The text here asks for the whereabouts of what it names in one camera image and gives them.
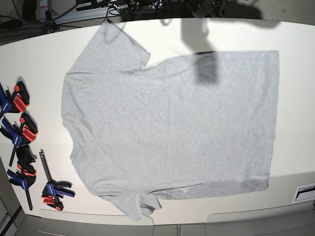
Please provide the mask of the grey T-shirt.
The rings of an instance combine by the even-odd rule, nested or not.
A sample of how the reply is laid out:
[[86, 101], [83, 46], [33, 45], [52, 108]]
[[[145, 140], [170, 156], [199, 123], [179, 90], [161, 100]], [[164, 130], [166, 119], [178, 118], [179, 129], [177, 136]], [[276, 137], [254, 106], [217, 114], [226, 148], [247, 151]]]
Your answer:
[[149, 59], [106, 21], [65, 76], [63, 126], [88, 191], [138, 221], [160, 200], [266, 190], [278, 52], [202, 52], [152, 67]]

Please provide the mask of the blue red bar clamp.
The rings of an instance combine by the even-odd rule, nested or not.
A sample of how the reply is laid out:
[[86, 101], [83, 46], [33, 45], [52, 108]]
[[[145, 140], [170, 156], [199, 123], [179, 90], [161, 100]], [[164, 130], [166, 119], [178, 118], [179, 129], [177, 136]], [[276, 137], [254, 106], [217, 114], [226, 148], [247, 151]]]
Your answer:
[[64, 206], [61, 199], [64, 196], [69, 196], [72, 198], [75, 196], [75, 192], [71, 190], [72, 183], [67, 181], [55, 181], [51, 177], [44, 150], [41, 149], [39, 155], [47, 177], [47, 183], [42, 191], [41, 196], [43, 203], [58, 211], [62, 211]]
[[0, 117], [6, 113], [22, 113], [30, 102], [25, 84], [18, 81], [12, 93], [0, 86]]
[[36, 139], [38, 129], [31, 116], [26, 112], [21, 114], [19, 127], [17, 127], [16, 124], [11, 124], [5, 117], [3, 117], [1, 122], [2, 127], [0, 128], [0, 132], [6, 138], [10, 139], [13, 144], [9, 161], [9, 166], [11, 167], [17, 148], [29, 145], [33, 142]]
[[36, 169], [32, 165], [32, 163], [35, 163], [36, 160], [29, 145], [16, 148], [16, 156], [18, 159], [17, 171], [13, 172], [12, 170], [7, 170], [9, 182], [24, 189], [29, 209], [32, 211], [33, 206], [29, 188], [35, 183], [36, 180]]

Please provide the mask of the aluminium extrusion rail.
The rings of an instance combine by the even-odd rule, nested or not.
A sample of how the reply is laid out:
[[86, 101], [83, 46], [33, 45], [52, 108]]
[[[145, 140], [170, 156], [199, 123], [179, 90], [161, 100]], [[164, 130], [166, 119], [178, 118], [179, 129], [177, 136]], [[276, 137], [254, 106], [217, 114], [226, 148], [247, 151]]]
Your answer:
[[116, 17], [116, 16], [125, 16], [128, 14], [144, 14], [144, 13], [154, 13], [155, 9], [152, 5], [150, 6], [144, 6], [140, 9], [133, 9], [129, 11], [118, 11], [114, 9], [113, 7], [102, 7], [102, 8], [96, 8], [96, 9], [89, 9], [89, 10], [83, 10], [83, 11], [75, 11], [71, 13], [67, 13], [64, 16], [60, 17], [59, 15], [53, 15], [52, 19], [57, 25], [65, 25], [69, 23], [74, 22], [81, 22], [81, 21], [87, 21], [87, 20], [95, 20], [95, 19], [101, 19], [105, 17]]

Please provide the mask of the white slotted wall plate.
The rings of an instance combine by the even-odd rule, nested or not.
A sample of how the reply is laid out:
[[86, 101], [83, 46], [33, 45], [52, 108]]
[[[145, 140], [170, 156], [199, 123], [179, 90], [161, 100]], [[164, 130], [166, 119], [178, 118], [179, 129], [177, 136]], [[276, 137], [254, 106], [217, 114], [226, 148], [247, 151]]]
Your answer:
[[315, 199], [315, 184], [298, 186], [292, 203], [313, 201]]

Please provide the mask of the right blue red bar clamp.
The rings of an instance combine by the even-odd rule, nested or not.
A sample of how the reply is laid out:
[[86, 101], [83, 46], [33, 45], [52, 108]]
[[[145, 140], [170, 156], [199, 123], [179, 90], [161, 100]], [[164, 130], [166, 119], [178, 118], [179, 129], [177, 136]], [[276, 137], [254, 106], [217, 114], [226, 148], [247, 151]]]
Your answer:
[[72, 198], [75, 196], [75, 192], [71, 190], [72, 183], [67, 181], [55, 181], [51, 177], [44, 150], [41, 149], [39, 155], [47, 177], [47, 183], [42, 191], [41, 196], [43, 203], [58, 211], [62, 211], [64, 206], [61, 199], [64, 196], [69, 196]]

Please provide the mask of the top blue red bar clamp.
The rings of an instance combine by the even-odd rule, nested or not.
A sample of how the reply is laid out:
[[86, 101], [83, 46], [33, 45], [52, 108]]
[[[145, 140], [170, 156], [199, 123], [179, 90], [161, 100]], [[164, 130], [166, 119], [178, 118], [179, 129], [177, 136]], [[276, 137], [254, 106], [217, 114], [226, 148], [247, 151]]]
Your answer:
[[0, 86], [0, 117], [6, 113], [22, 113], [30, 102], [25, 84], [18, 81], [12, 93]]

